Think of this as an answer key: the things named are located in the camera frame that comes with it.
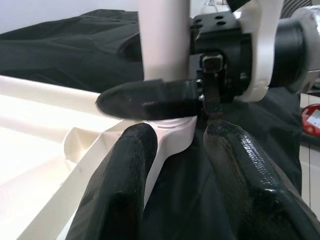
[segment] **black sheet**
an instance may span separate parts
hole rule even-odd
[[[0,35],[0,75],[101,93],[143,79],[136,12],[96,10]],[[190,57],[190,76],[198,68]],[[271,89],[258,103],[224,106],[223,118],[256,138],[301,193],[300,99]],[[231,240],[198,118],[191,146],[165,162],[143,216],[146,240]]]

